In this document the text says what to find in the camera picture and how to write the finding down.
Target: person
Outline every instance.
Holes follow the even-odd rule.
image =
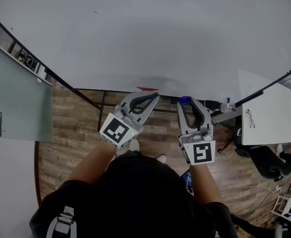
[[[33,236],[46,237],[52,220],[67,206],[73,208],[79,238],[120,234],[214,238],[216,232],[222,238],[237,238],[206,164],[190,166],[192,196],[165,164],[166,155],[143,156],[136,139],[129,148],[111,161],[116,148],[107,141],[99,143],[74,168],[70,180],[44,198],[30,221]]]

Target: foot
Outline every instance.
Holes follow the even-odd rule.
[[[278,144],[277,148],[276,148],[276,155],[280,156],[280,153],[283,152],[283,147],[282,144]]]
[[[159,157],[156,158],[158,161],[162,162],[163,164],[166,163],[167,156],[165,154],[161,154]]]
[[[140,144],[139,141],[137,141],[137,139],[133,139],[130,142],[130,151],[140,151]]]

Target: white wall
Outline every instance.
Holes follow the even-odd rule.
[[[32,237],[37,208],[34,142],[0,138],[0,238]]]
[[[75,88],[238,101],[291,69],[291,0],[0,0],[0,22]]]

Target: sticker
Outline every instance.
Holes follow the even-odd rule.
[[[109,113],[99,133],[119,149],[134,139],[140,132],[124,123],[114,114]]]
[[[186,143],[184,149],[191,165],[211,163],[215,161],[216,142],[201,141],[198,143]]]
[[[194,163],[211,161],[211,145],[210,143],[196,144],[194,148]]]
[[[122,122],[113,118],[113,120],[109,123],[106,129],[103,131],[103,134],[107,135],[114,142],[119,143],[124,135],[127,133],[129,128],[125,126]]]

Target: cable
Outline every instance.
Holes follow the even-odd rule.
[[[264,188],[264,189],[269,190],[270,193],[276,193],[276,192],[277,192],[276,189],[275,189],[274,191],[272,191],[272,190],[270,190],[269,188],[266,188],[266,187],[263,187],[263,186],[242,186],[242,187],[239,187],[239,188],[234,188],[234,189],[225,190],[225,191],[222,191],[221,193],[225,193],[225,192],[232,191],[232,190],[236,190],[236,189],[240,189],[240,188]]]
[[[263,202],[265,201],[265,199],[271,194],[272,192],[269,192],[269,194],[266,195],[266,197],[263,199],[263,201],[261,202],[261,204],[259,204],[251,213],[249,213],[249,216],[251,216],[252,213],[254,213],[256,211],[256,209],[258,209]]]

